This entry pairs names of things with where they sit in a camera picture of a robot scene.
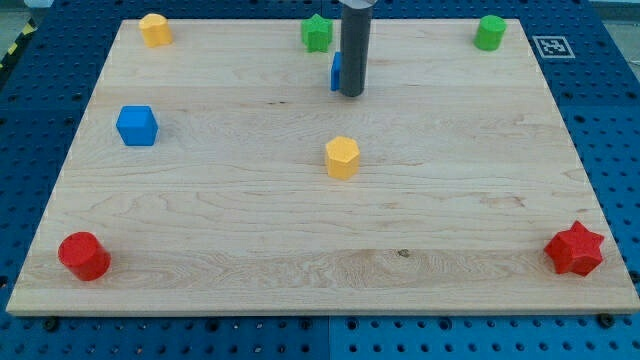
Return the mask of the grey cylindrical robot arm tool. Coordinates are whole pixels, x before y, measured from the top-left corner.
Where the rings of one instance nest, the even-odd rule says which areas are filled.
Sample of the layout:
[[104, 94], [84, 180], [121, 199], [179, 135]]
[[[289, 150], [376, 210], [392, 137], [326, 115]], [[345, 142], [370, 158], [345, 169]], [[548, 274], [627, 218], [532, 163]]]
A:
[[365, 87], [371, 19], [376, 0], [341, 1], [340, 92], [360, 96]]

